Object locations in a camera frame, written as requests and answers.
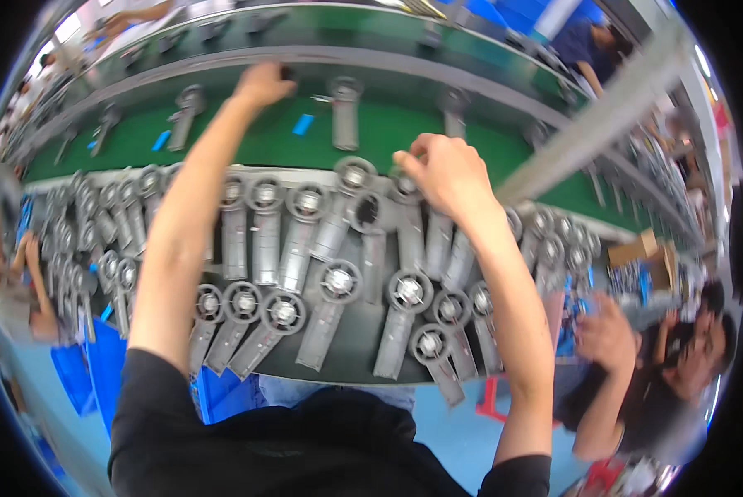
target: blue plastic crate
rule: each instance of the blue plastic crate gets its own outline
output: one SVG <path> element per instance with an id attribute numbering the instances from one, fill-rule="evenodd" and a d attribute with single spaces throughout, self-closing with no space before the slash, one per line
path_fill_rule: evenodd
<path id="1" fill-rule="evenodd" d="M 112 419 L 118 407 L 120 372 L 126 362 L 127 342 L 120 339 L 118 330 L 95 318 L 96 342 L 87 343 L 87 360 L 96 403 L 101 412 L 103 427 L 112 436 Z"/>
<path id="2" fill-rule="evenodd" d="M 258 390 L 255 374 L 241 381 L 231 370 L 225 370 L 220 377 L 207 367 L 201 367 L 197 376 L 197 393 L 200 414 L 207 425 L 266 404 Z"/>
<path id="3" fill-rule="evenodd" d="M 82 347 L 54 347 L 51 349 L 51 362 L 77 414 L 84 417 L 95 412 L 98 409 L 96 395 Z"/>

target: blue component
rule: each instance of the blue component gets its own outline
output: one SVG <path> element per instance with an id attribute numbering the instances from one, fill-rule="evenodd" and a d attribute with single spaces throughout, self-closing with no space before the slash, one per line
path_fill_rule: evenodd
<path id="1" fill-rule="evenodd" d="M 303 136 L 308 131 L 311 123 L 313 123 L 313 116 L 311 114 L 302 114 L 291 132 Z"/>
<path id="2" fill-rule="evenodd" d="M 101 313 L 101 321 L 106 322 L 109 316 L 112 315 L 112 304 L 107 304 L 107 308 Z"/>
<path id="3" fill-rule="evenodd" d="M 162 131 L 158 138 L 156 138 L 156 143 L 154 146 L 150 149 L 151 152 L 158 152 L 161 150 L 161 147 L 165 145 L 167 142 L 167 138 L 170 138 L 171 131 Z"/>

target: black t-shirt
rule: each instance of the black t-shirt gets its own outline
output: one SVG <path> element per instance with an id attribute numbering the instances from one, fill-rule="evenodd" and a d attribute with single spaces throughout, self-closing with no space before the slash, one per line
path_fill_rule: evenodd
<path id="1" fill-rule="evenodd" d="M 639 358 L 644 365 L 653 365 L 653 354 L 658 342 L 658 331 L 661 323 L 655 323 L 642 332 L 642 348 L 639 350 Z M 676 367 L 680 353 L 694 337 L 694 323 L 678 323 L 667 333 L 666 348 L 664 349 L 664 363 L 662 367 Z"/>
<path id="2" fill-rule="evenodd" d="M 625 426 L 619 453 L 649 454 L 668 435 L 675 420 L 686 409 L 691 408 L 664 381 L 662 371 L 662 367 L 634 370 L 617 415 L 617 419 Z M 572 432 L 578 429 L 581 418 L 595 400 L 606 376 L 606 371 L 599 364 L 592 363 L 584 380 L 555 410 L 554 416 L 565 428 Z"/>
<path id="3" fill-rule="evenodd" d="M 264 407 L 214 425 L 184 376 L 128 351 L 108 472 L 118 495 L 467 495 L 402 409 L 361 391 L 325 389 L 294 409 Z M 496 465 L 479 495 L 548 494 L 551 458 Z"/>

